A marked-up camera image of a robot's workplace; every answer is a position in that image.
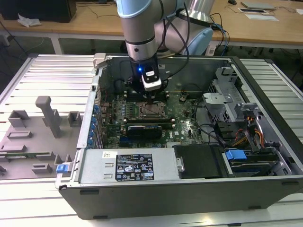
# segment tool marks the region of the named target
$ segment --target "barcode sticker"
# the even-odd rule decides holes
[[[102,158],[116,158],[117,151],[103,151]]]

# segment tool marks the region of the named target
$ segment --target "motherboard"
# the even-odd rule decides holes
[[[104,148],[171,148],[203,143],[194,121],[196,99],[166,92],[147,103],[133,95],[118,95],[101,103],[106,128]]]

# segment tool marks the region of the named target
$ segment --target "label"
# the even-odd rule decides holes
[[[154,71],[146,72],[146,76],[148,76],[148,77],[151,77],[153,75],[155,75]]]
[[[25,156],[7,156],[8,159],[26,158]]]
[[[154,180],[152,154],[117,155],[117,181],[148,181]]]
[[[165,69],[165,65],[158,65],[158,68],[159,68],[160,70],[164,70],[164,69]]]
[[[117,151],[103,151],[102,158],[115,158]]]

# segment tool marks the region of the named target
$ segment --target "circuit board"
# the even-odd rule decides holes
[[[107,108],[102,114],[103,126],[107,129],[104,148],[166,148],[176,144],[203,143],[201,133],[192,118],[195,100],[180,102],[181,96],[181,93],[171,93],[166,102],[155,102],[151,105],[127,102],[123,96],[114,97],[109,105],[111,108]],[[132,124],[125,123],[124,119],[142,119],[143,113],[159,120],[174,119],[173,128],[166,128],[165,124],[161,124],[164,125],[162,137],[157,140],[129,140],[123,134],[122,128]]]

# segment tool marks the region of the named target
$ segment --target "floor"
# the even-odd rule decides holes
[[[16,37],[23,49],[28,53],[54,54],[51,40],[39,37]],[[87,39],[61,39],[65,54],[91,54],[90,41]],[[121,41],[96,40],[96,52],[119,53]],[[220,55],[223,47],[218,48],[215,55]],[[273,53],[265,48],[263,52],[254,57],[254,49],[250,47],[230,47],[226,56],[238,56],[239,58],[272,59],[274,63],[289,77],[298,71],[303,62],[303,51],[274,49]],[[13,75],[19,70],[27,56],[23,53],[16,41],[12,39],[9,47],[0,46],[0,92],[10,82]],[[297,73],[294,83],[303,89],[303,75]]]

